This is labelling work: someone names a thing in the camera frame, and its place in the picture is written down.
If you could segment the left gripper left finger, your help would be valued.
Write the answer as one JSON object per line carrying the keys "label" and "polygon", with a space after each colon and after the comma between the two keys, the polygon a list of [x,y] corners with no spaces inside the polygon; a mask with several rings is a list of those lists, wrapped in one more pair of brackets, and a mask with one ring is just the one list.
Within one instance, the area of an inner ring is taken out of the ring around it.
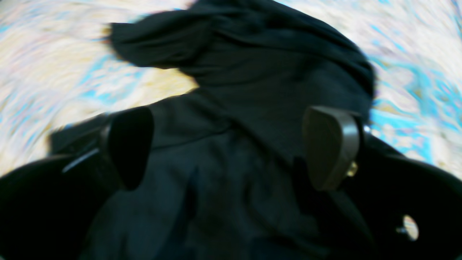
{"label": "left gripper left finger", "polygon": [[147,107],[51,135],[51,153],[1,177],[1,258],[76,260],[94,216],[141,183],[154,132]]}

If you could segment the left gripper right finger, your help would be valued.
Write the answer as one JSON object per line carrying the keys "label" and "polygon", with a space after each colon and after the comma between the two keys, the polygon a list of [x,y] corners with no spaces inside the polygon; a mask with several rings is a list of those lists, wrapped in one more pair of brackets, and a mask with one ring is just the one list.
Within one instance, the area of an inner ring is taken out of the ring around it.
{"label": "left gripper right finger", "polygon": [[461,259],[460,179],[407,158],[350,111],[308,107],[302,133],[311,185],[381,259]]}

